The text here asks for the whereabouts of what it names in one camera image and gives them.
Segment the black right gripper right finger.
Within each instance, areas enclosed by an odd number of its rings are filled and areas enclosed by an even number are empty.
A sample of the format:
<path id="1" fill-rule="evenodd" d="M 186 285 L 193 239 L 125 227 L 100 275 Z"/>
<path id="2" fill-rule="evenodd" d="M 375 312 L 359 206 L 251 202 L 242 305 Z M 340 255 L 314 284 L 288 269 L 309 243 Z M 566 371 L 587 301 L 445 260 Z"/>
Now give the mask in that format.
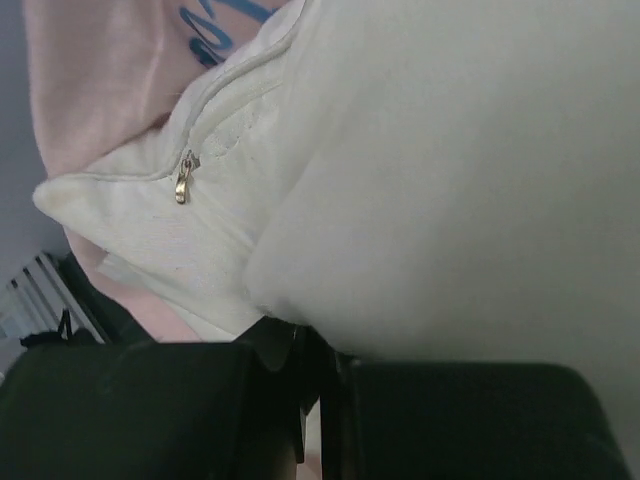
<path id="1" fill-rule="evenodd" d="M 545 363 L 387 361 L 310 328 L 326 479 L 628 479 L 593 389 Z"/>

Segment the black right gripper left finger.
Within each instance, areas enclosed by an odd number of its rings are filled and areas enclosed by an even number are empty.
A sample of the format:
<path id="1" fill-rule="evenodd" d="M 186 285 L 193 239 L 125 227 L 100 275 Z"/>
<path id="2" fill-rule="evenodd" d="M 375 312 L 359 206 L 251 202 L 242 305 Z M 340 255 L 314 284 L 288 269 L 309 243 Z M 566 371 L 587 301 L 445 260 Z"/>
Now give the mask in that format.
<path id="1" fill-rule="evenodd" d="M 1 386 L 5 479 L 291 479 L 304 458 L 308 329 L 231 342 L 38 335 Z"/>

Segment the white pillow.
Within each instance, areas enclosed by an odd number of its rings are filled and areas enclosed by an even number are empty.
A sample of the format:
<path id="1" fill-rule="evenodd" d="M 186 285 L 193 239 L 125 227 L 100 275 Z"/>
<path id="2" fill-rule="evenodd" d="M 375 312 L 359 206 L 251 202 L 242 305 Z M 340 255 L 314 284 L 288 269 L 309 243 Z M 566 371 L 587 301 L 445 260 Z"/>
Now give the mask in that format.
<path id="1" fill-rule="evenodd" d="M 638 3 L 294 3 L 242 276 L 261 316 L 352 351 L 635 366 Z"/>

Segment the pink purple printed pillowcase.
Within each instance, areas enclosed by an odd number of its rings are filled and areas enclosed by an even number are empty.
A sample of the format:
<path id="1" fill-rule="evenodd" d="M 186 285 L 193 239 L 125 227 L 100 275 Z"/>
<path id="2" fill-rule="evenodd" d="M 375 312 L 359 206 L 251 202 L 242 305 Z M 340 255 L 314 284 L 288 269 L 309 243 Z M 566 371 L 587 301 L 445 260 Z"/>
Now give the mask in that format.
<path id="1" fill-rule="evenodd" d="M 60 223 L 90 281 L 161 341 L 260 319 L 243 272 L 270 213 L 286 1 L 28 1 L 31 104 Z M 189 200 L 180 160 L 198 156 Z"/>

